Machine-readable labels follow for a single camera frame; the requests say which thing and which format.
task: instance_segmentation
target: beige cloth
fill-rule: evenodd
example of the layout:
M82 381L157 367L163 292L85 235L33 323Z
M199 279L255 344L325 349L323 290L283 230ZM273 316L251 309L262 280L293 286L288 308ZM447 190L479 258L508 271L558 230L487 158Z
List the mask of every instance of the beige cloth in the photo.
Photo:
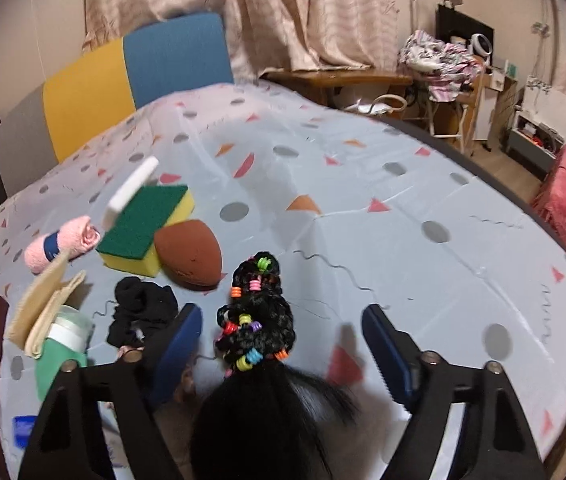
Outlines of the beige cloth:
M20 299L16 315L7 329L6 337L28 357L41 357L43 341L59 308L86 278L86 272L81 270L69 282L61 282L69 257L70 250L61 251L33 280Z
M200 10L223 17L236 78L284 68L396 68L395 0L86 0L85 48Z

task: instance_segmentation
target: wig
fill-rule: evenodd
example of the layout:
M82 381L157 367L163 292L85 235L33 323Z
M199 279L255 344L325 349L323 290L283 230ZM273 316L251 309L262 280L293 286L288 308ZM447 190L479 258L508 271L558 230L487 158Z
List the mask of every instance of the wig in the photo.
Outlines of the wig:
M279 271L272 254L255 254L218 309L215 346L228 368L194 423L197 480L305 480L314 457L332 477L317 418L327 408L351 422L355 407L340 387L284 364L297 336Z

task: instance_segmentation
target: kitchen sponge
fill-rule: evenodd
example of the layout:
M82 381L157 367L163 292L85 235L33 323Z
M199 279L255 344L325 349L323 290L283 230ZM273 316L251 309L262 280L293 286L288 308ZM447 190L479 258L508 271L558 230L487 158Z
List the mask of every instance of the kitchen sponge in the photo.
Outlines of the kitchen sponge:
M187 186L142 187L96 250L112 269L153 278L161 268L154 233L184 221L193 209L194 199Z

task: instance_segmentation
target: makeup sponge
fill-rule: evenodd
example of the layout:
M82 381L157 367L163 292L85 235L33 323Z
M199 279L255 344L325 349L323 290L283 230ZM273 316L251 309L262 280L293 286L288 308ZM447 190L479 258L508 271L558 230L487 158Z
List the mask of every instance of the makeup sponge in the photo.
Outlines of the makeup sponge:
M154 234L154 246L164 267L180 282L214 286L221 280L221 248L201 220L168 225Z
M96 248L112 269L154 278L161 268L154 233L182 222L194 209L187 186L142 187Z

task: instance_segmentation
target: screw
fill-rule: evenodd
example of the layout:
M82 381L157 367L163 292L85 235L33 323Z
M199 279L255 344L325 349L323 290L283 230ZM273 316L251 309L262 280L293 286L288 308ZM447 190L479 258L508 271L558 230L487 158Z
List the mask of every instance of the screw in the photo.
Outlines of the screw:
M503 373L503 366L496 361L487 361L486 368L493 374Z
M61 371L62 372L71 372L72 370L76 370L78 363L74 359L68 359L67 361L63 361L61 364Z
M421 354L421 360L428 365L437 365L441 362L441 356L431 350L426 350Z
M126 363L136 363L141 361L141 357L143 357L143 352L140 350L130 350L129 352L125 352L123 354L123 360Z

